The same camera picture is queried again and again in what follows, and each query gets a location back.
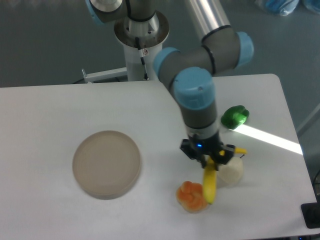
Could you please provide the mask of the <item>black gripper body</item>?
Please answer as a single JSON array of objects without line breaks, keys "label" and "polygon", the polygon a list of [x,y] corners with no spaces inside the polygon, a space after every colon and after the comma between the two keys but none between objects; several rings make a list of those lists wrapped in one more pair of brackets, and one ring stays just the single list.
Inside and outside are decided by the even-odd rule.
[{"label": "black gripper body", "polygon": [[201,160],[203,155],[216,158],[223,149],[222,145],[223,142],[217,133],[204,139],[200,139],[200,136],[196,134],[189,136],[188,139],[183,139],[180,149],[191,160],[203,162],[203,160]]}]

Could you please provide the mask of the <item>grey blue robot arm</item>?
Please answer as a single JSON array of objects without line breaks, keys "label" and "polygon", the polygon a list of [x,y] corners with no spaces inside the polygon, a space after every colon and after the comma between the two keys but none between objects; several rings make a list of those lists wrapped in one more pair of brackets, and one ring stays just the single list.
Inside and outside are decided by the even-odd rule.
[{"label": "grey blue robot arm", "polygon": [[92,18],[114,22],[124,50],[129,81],[160,81],[178,104],[187,131],[181,150],[203,168],[217,170],[238,152],[220,138],[213,75],[248,63],[251,38],[232,29],[218,0],[188,0],[186,6],[201,41],[183,53],[163,47],[169,23],[154,0],[88,0]]}]

